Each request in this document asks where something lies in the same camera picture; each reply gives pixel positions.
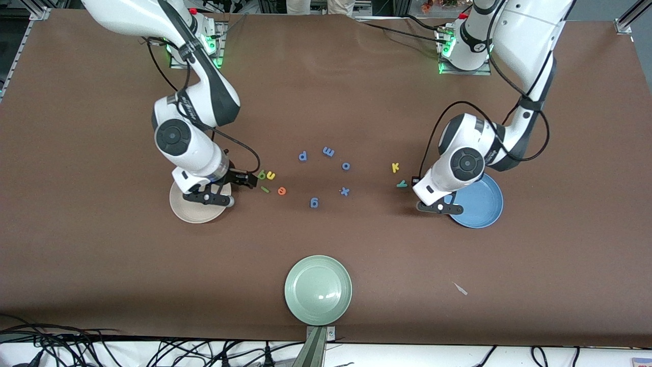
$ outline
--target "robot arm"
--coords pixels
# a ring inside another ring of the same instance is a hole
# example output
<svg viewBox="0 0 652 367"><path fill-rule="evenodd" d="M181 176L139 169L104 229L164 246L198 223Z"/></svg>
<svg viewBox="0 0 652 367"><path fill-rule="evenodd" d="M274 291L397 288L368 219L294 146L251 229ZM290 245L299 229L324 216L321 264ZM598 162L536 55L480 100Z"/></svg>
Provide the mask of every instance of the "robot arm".
<svg viewBox="0 0 652 367"><path fill-rule="evenodd" d="M256 177L235 170L226 153L203 132L233 122L240 111L240 99L211 61L202 40L190 29L197 22L183 6L183 0L83 0L82 3L110 31L158 37L174 44L181 61L187 62L199 76L197 84L159 99L152 113L156 146L177 166L172 176L184 198L189 200L189 194L211 183L232 182L255 187ZM217 200L213 194L208 196L195 201L233 204L230 197Z"/></svg>
<svg viewBox="0 0 652 367"><path fill-rule="evenodd" d="M465 26L464 22L456 30L461 35L456 37L458 41L449 61L460 68L480 67L487 53L486 48L474 52L480 49L476 37L484 34L486 40L490 19L496 16L492 54L497 54L518 75L526 92L506 127L495 123L491 126L489 121L470 114L456 116L448 123L439 140L441 157L413 187L427 206L477 181L485 166L498 171L516 167L543 108L555 74L552 50L572 0L507 1L503 6L505 2L476 1L467 19L472 26Z"/></svg>

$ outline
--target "mint green bowl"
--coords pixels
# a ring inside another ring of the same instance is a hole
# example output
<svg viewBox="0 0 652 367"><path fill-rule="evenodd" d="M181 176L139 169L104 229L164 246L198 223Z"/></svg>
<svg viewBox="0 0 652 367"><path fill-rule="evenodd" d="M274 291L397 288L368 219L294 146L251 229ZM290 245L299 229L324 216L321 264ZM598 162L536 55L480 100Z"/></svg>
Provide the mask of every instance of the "mint green bowl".
<svg viewBox="0 0 652 367"><path fill-rule="evenodd" d="M289 271L286 304L300 321L321 326L334 323L351 303L353 286L344 266L332 257L301 259Z"/></svg>

